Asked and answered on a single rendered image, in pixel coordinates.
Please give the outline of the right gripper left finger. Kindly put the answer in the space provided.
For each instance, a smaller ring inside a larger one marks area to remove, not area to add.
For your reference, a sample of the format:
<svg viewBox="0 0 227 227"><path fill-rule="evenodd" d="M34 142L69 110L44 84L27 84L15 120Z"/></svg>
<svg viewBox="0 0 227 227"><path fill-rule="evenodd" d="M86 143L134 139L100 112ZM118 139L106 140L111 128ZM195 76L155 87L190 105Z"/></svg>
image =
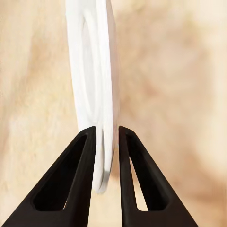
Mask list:
<svg viewBox="0 0 227 227"><path fill-rule="evenodd" d="M96 126L79 132L2 227L87 227Z"/></svg>

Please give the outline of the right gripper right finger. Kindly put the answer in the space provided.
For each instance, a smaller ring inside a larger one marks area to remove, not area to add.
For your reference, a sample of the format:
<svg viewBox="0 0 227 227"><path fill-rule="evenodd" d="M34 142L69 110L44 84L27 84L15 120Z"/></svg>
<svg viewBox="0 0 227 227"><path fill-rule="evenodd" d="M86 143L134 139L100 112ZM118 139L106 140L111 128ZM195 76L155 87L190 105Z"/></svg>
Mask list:
<svg viewBox="0 0 227 227"><path fill-rule="evenodd" d="M130 158L148 211L137 208ZM122 227L198 227L137 134L119 127Z"/></svg>

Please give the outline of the saucer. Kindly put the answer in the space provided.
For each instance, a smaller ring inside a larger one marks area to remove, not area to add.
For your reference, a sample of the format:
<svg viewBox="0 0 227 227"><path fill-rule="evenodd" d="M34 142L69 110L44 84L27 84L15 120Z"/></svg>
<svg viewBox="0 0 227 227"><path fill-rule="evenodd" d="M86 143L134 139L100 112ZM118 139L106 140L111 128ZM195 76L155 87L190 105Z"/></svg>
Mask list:
<svg viewBox="0 0 227 227"><path fill-rule="evenodd" d="M65 0L71 75L79 132L96 126L93 190L108 188L120 95L116 22L111 0Z"/></svg>

